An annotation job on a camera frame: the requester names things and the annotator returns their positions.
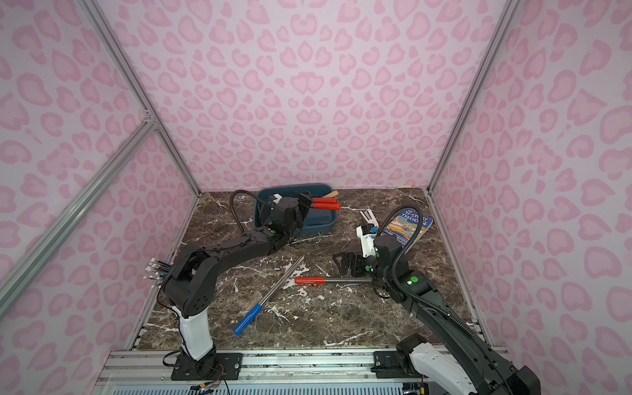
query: screwdriver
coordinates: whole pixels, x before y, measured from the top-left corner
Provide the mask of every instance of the screwdriver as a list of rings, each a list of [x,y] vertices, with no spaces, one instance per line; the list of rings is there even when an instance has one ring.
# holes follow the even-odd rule
[[[357,284],[357,283],[370,283],[373,279],[371,277],[296,277],[294,282],[296,284]]]
[[[285,284],[285,280],[288,279],[288,277],[294,272],[294,270],[296,270],[296,268],[303,263],[303,261],[305,260],[305,256],[301,255],[301,257],[292,264],[292,266],[288,269],[287,272],[285,272],[285,274],[283,274],[283,277],[281,277],[277,283],[275,285],[272,286],[272,288],[270,289],[270,291],[265,294],[265,296],[263,297],[263,299],[261,299],[261,301],[259,303],[257,303],[252,310],[250,310],[248,312],[248,314],[246,314],[246,317],[243,317],[243,320],[241,320],[241,322],[239,324],[237,324],[237,326],[235,327],[235,329],[233,329],[233,332],[235,332],[235,334],[237,336],[239,336],[244,329],[246,329],[248,327],[248,325],[250,325],[250,323],[257,318],[257,315],[261,312],[261,309],[263,309],[264,305],[268,302],[268,300],[270,300],[270,298],[272,297],[272,295],[274,295],[274,293],[277,291],[277,289],[279,289],[283,284]]]
[[[338,203],[312,203],[313,209],[321,209],[321,210],[340,210],[341,205]]]

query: metal rail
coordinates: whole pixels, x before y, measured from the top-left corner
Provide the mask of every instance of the metal rail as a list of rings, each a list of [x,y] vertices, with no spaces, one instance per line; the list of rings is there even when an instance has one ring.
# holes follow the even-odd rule
[[[141,123],[134,134],[59,215],[39,243],[16,264],[16,269],[0,287],[0,320],[37,278],[53,254],[68,239],[150,133],[156,129],[157,124],[151,116]]]
[[[465,100],[463,101],[463,105],[459,110],[459,114],[456,117],[456,122],[450,132],[450,135],[447,139],[446,146],[443,148],[441,152],[441,156],[439,157],[439,161],[437,163],[437,168],[435,169],[432,177],[430,178],[430,183],[428,184],[428,191],[430,194],[433,193],[437,183],[441,179],[443,172],[446,169],[448,160],[452,155],[454,147],[456,146],[456,142],[459,140],[463,130],[465,129],[465,125],[467,125],[468,118],[480,94],[483,91],[485,86],[485,81],[487,77],[492,72],[494,68],[494,64],[496,59],[498,59],[500,53],[502,52],[502,47],[507,41],[507,36],[509,35],[514,22],[518,18],[520,14],[520,10],[522,9],[522,5],[525,3],[525,0],[507,0],[504,9],[498,19],[498,23],[496,24],[496,29],[492,34],[491,40],[489,40],[489,44],[487,45],[487,49],[485,50],[485,54],[480,62],[480,67],[478,68],[474,79],[472,80],[472,85],[470,85],[470,90],[468,91]]]
[[[432,216],[434,221],[437,223],[439,227],[439,232],[441,234],[441,238],[443,240],[443,244],[446,246],[446,251],[448,257],[450,257],[450,261],[452,262],[452,266],[454,267],[454,273],[456,274],[456,280],[461,287],[461,293],[463,293],[463,298],[465,299],[465,305],[468,307],[470,314],[472,316],[472,321],[478,325],[480,329],[480,333],[482,334],[483,340],[488,344],[495,345],[490,342],[492,338],[489,336],[490,331],[487,327],[487,323],[483,318],[483,313],[481,312],[480,306],[478,306],[478,301],[474,292],[469,287],[468,278],[465,276],[463,272],[463,268],[459,265],[458,255],[454,249],[454,242],[450,237],[450,234],[447,231],[446,223],[443,220],[443,216],[441,215],[441,211],[437,207],[437,204],[434,201],[434,198],[428,191],[424,191],[426,196],[426,201],[428,202],[428,206],[430,207],[430,211],[432,212]]]
[[[167,262],[170,262],[178,252],[178,248],[182,243],[182,239],[185,237],[186,230],[189,227],[189,223],[191,222],[191,218],[193,218],[193,213],[195,212],[195,208],[197,207],[198,202],[200,201],[200,197],[197,196],[193,199],[193,204],[191,204],[191,208],[189,209],[186,218],[187,220],[182,225],[182,228],[178,231],[178,235],[174,240],[173,246],[169,250],[167,254]],[[147,296],[147,300],[145,301],[145,305],[143,306],[143,310],[140,312],[140,315],[137,317],[136,322],[134,323],[134,328],[132,328],[130,335],[123,346],[123,349],[132,350],[135,346],[137,346],[137,342],[140,341],[140,331],[143,329],[143,325],[149,320],[149,317],[152,314],[152,310],[154,309],[154,305],[156,303],[156,294],[160,288],[153,288],[149,295]]]
[[[445,347],[437,350],[448,354]],[[504,348],[494,348],[507,355]],[[375,351],[395,351],[393,346],[300,349],[224,349],[223,353],[243,353],[237,383],[340,383],[406,382],[418,379],[378,379],[371,372]],[[170,367],[162,364],[168,351],[115,351],[107,359],[96,386],[196,384],[171,381]],[[175,357],[166,358],[174,363]]]
[[[114,30],[105,17],[103,10],[95,0],[77,0],[77,2],[83,9],[83,12],[92,24],[92,27],[94,28],[96,34],[101,39],[101,42],[110,54],[110,57],[112,57],[112,60],[118,67],[123,78],[129,85],[130,91],[134,98],[136,98],[136,100],[145,110],[145,113],[147,115],[151,115],[157,120],[159,124],[159,135],[164,142],[164,145],[167,147],[167,151],[169,151],[169,153],[171,154],[171,157],[176,163],[176,166],[178,167],[182,175],[186,178],[186,181],[193,190],[194,194],[199,195],[200,188],[197,185],[197,182],[195,181],[191,170],[186,165],[184,158],[182,158],[182,155],[180,155],[180,152],[171,140],[171,137],[167,132],[167,128],[160,118],[160,114],[154,108],[154,105],[149,99],[149,95],[147,95],[145,89],[143,88],[143,85],[140,83],[140,79],[131,66],[131,62],[129,61],[127,55],[122,50],[121,44],[116,38],[116,34],[114,34]]]

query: brown marble surface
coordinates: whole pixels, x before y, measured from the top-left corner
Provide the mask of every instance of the brown marble surface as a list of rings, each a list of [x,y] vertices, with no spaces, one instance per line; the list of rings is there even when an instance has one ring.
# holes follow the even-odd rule
[[[214,245],[238,236],[228,210],[230,193],[204,193],[183,242]],[[361,251],[355,228],[364,221],[360,209],[372,209],[378,221],[398,205],[416,203],[426,214],[430,209],[421,189],[341,190],[343,208],[330,233],[299,236],[275,254],[256,258],[228,270],[217,280],[215,300],[209,309],[209,325],[218,348],[308,347],[331,345],[396,344],[413,332],[433,343],[436,337],[411,318],[401,305],[378,298],[371,286],[299,286],[280,289],[257,319],[240,336],[233,328],[266,294],[292,261],[305,255],[302,276],[337,277],[331,255]],[[236,197],[236,211],[245,227],[252,227],[253,199]],[[410,267],[426,273],[437,284],[452,308],[464,319],[470,315],[436,224],[408,253]],[[164,295],[161,301],[166,302]],[[139,349],[175,349],[180,345],[174,314],[156,305]]]

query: pink wallpaper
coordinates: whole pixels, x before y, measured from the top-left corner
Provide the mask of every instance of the pink wallpaper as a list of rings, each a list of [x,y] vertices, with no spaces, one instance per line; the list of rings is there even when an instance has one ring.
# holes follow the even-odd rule
[[[0,322],[0,392],[89,393],[147,301],[147,262],[165,257],[192,203],[150,136]]]
[[[426,185],[504,1],[100,1],[204,190]]]
[[[436,193],[545,394],[632,392],[632,3],[529,1]]]
[[[0,283],[144,118],[71,0],[0,4]]]

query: book cover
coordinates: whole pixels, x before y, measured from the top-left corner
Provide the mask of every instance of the book cover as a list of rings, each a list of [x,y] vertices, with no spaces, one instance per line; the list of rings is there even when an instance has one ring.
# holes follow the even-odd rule
[[[432,225],[432,222],[432,218],[423,217],[422,230],[419,232],[417,240],[426,233],[426,231],[430,228],[430,225]],[[398,242],[402,245],[406,245],[408,240],[410,240],[413,236],[418,224],[419,214],[417,214],[413,209],[404,209],[404,211],[399,213],[399,215],[391,221],[384,230],[384,233],[393,234],[397,238]]]

